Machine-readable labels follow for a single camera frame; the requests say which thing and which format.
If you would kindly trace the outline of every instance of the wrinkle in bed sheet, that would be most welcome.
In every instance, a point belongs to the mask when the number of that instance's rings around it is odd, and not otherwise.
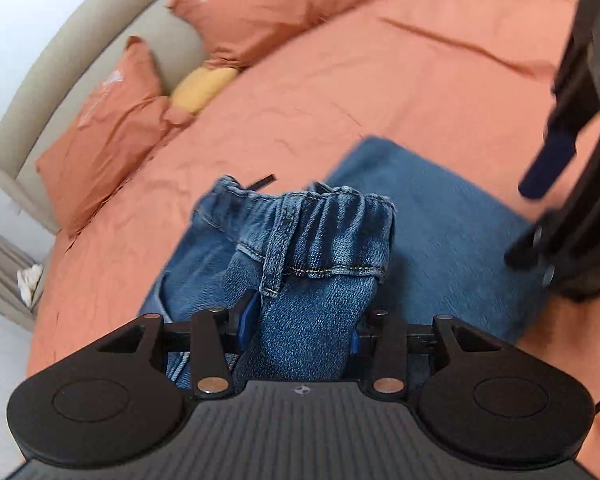
[[[544,201],[522,200],[517,182],[542,142],[552,72],[575,3],[379,0],[245,71],[155,153],[70,249],[58,235],[29,373],[135,316],[193,203],[225,173],[242,182],[275,173],[279,180],[267,192],[299,189],[324,178],[360,138],[376,134],[529,219],[559,205],[600,118]],[[520,346],[600,399],[600,300],[575,306],[554,298]],[[600,478],[600,416],[579,460]]]

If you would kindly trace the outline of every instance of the blue denim jeans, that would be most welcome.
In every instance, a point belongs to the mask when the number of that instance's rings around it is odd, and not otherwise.
[[[258,290],[259,327],[235,366],[237,384],[337,379],[352,330],[387,275],[394,221],[387,198],[350,187],[270,196],[224,176],[194,208],[141,314],[187,320]],[[186,353],[170,358],[167,375],[190,386]]]

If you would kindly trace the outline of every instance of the yellow pillow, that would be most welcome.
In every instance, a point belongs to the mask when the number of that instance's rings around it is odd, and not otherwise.
[[[235,68],[201,66],[184,78],[171,94],[171,102],[197,114],[238,75]]]

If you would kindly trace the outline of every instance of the headboard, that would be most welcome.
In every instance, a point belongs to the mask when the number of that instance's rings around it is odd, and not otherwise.
[[[0,122],[0,187],[46,229],[56,225],[35,161],[115,68],[129,35],[154,53],[169,94],[205,59],[202,40],[167,0],[85,0],[33,64]]]

